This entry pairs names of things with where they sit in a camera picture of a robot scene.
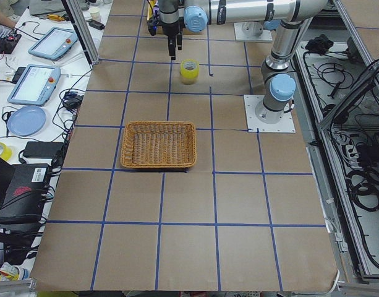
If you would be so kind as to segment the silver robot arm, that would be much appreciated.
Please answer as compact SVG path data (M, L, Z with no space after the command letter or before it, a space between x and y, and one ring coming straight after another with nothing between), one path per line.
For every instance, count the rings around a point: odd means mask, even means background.
M313 16L326 1L160 1L160 21L170 41L178 40L180 17L193 32L207 25L234 22L279 21L270 54L262 64L266 94L255 108L256 117L267 124L278 123L284 107L296 90L294 79L286 74Z
M300 1L159 1L159 25L168 39L172 60L182 46L178 35L182 27L194 27L195 32L208 25L230 22L299 19Z

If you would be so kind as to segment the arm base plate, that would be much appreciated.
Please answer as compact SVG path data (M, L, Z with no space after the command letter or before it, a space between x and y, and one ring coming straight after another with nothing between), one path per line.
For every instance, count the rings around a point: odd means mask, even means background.
M234 32L236 41L256 43L273 41L271 32L264 29L260 22L235 22Z
M263 95L244 95L244 107L249 132L295 133L289 105L282 111L270 111L263 105Z

